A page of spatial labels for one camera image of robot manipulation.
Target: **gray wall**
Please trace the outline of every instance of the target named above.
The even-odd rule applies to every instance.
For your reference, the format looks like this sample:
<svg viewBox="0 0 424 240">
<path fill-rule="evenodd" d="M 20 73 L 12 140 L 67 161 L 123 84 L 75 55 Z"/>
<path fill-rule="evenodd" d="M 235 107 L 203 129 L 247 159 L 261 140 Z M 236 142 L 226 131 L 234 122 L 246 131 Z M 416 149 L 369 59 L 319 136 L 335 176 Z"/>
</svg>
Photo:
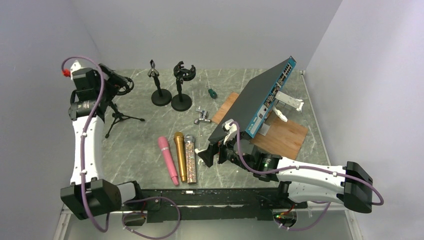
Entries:
<svg viewBox="0 0 424 240">
<path fill-rule="evenodd" d="M 367 240 L 424 235 L 423 9 L 344 0 L 306 70 L 331 162 L 357 161 L 385 197 L 357 214 Z"/>
<path fill-rule="evenodd" d="M 341 0 L 72 0 L 117 69 L 269 68 L 292 55 L 305 69 Z"/>
<path fill-rule="evenodd" d="M 53 238 L 74 162 L 72 55 L 99 59 L 70 1 L 1 1 L 0 239 Z"/>
</svg>

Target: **gray marble surface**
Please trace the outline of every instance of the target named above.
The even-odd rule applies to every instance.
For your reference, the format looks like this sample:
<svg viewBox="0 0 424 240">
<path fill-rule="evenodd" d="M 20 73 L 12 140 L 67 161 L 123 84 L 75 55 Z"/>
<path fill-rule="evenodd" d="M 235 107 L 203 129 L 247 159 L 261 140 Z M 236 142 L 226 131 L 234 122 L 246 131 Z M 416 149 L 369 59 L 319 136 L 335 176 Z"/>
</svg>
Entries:
<svg viewBox="0 0 424 240">
<path fill-rule="evenodd" d="M 177 94 L 175 78 L 171 69 L 158 69 L 163 89 L 172 95 Z M 119 184 L 136 180 L 143 189 L 169 188 L 259 188 L 276 187 L 276 182 L 263 182 L 251 173 L 239 168 L 229 161 L 214 164 L 211 168 L 197 157 L 197 184 L 180 183 L 175 187 L 169 177 L 161 151 L 157 144 L 160 136 L 168 139 L 172 157 L 178 169 L 177 154 L 173 136 L 175 132 L 196 136 L 196 147 L 204 149 L 208 145 L 208 137 L 215 129 L 214 123 L 193 124 L 199 113 L 197 107 L 209 111 L 212 118 L 231 92 L 240 93 L 249 80 L 265 69 L 198 69 L 196 77 L 182 86 L 182 92 L 188 94 L 193 101 L 192 107 L 185 112 L 167 106 L 155 106 L 151 102 L 151 94 L 156 90 L 152 78 L 147 76 L 148 69 L 120 70 L 119 74 L 131 77 L 135 87 L 124 96 L 117 96 L 114 101 L 123 114 L 144 118 L 145 122 L 129 119 L 116 124 L 110 137 L 103 140 L 103 171 L 105 179 Z M 212 88 L 218 98 L 212 99 L 208 89 Z M 288 119 L 308 128 L 308 133 L 297 161 L 327 165 L 323 143 L 317 128 L 305 85 L 299 71 L 294 70 L 282 90 L 284 93 L 302 99 L 303 111 L 298 112 L 289 106 L 279 104 L 279 108 Z M 113 121 L 109 108 L 105 117 L 104 133 L 106 134 Z"/>
</svg>

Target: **microphone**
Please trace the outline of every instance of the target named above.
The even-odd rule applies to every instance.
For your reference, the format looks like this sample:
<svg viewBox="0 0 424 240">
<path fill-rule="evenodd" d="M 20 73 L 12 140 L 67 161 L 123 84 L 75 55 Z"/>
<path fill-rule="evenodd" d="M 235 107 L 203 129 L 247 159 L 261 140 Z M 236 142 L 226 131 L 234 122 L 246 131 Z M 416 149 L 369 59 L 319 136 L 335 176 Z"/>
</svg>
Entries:
<svg viewBox="0 0 424 240">
<path fill-rule="evenodd" d="M 177 169 L 175 168 L 174 161 L 172 159 L 172 155 L 170 152 L 170 145 L 168 144 L 168 140 L 164 136 L 160 136 L 157 139 L 157 145 L 159 145 L 160 150 L 162 151 L 163 158 L 166 163 L 166 167 L 168 168 L 169 176 L 175 186 L 178 186 L 180 183 L 178 182 L 178 174 Z"/>
</svg>

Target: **table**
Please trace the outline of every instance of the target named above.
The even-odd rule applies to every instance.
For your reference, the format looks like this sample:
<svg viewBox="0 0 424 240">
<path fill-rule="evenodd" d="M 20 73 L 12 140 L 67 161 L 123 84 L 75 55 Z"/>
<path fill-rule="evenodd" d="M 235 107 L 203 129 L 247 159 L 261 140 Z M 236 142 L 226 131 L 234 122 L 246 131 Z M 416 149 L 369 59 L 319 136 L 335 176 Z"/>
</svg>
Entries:
<svg viewBox="0 0 424 240">
<path fill-rule="evenodd" d="M 208 137 L 215 129 L 214 123 L 193 124 L 199 117 L 195 111 L 209 111 L 209 118 L 218 111 L 231 92 L 240 93 L 253 77 L 266 69 L 198 69 L 196 77 L 184 82 L 182 92 L 188 94 L 192 107 L 185 112 L 167 106 L 155 106 L 151 95 L 156 90 L 152 78 L 147 76 L 149 69 L 127 69 L 117 71 L 123 76 L 133 79 L 134 90 L 127 95 L 117 96 L 114 102 L 120 112 L 126 115 L 144 118 L 145 122 L 129 119 L 116 124 L 110 136 L 102 141 L 103 172 L 105 179 L 113 184 L 137 181 L 142 189 L 206 189 L 206 188 L 264 188 L 277 187 L 277 182 L 263 182 L 229 161 L 223 164 L 214 163 L 208 168 L 197 157 L 197 184 L 180 184 L 175 187 L 169 177 L 161 151 L 157 144 L 160 136 L 168 139 L 175 166 L 178 169 L 177 154 L 174 144 L 174 133 L 193 134 L 196 136 L 196 147 L 205 149 Z M 161 88 L 168 89 L 172 95 L 177 94 L 175 77 L 172 69 L 158 69 Z M 212 88 L 218 98 L 212 99 L 208 89 Z M 308 128 L 308 133 L 296 160 L 305 163 L 328 165 L 325 149 L 317 122 L 309 101 L 308 93 L 299 71 L 294 70 L 287 80 L 284 93 L 302 99 L 305 104 L 302 112 L 294 108 L 279 105 L 277 108 L 288 119 Z M 113 121 L 112 110 L 108 108 L 105 116 L 104 134 Z"/>
</svg>

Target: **wooden board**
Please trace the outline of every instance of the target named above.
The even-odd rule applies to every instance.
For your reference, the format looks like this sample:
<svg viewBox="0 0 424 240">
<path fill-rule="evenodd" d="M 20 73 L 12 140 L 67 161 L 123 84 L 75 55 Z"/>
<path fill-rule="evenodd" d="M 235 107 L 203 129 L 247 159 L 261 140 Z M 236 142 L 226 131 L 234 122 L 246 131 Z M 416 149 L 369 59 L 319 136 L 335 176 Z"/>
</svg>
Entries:
<svg viewBox="0 0 424 240">
<path fill-rule="evenodd" d="M 219 124 L 221 122 L 238 96 L 239 94 L 235 92 L 229 95 L 218 112 L 213 116 L 213 123 Z M 266 136 L 257 133 L 250 142 L 269 153 L 296 159 L 308 129 L 291 120 L 284 122 L 274 112 L 270 114 L 266 124 L 270 124 Z"/>
</svg>

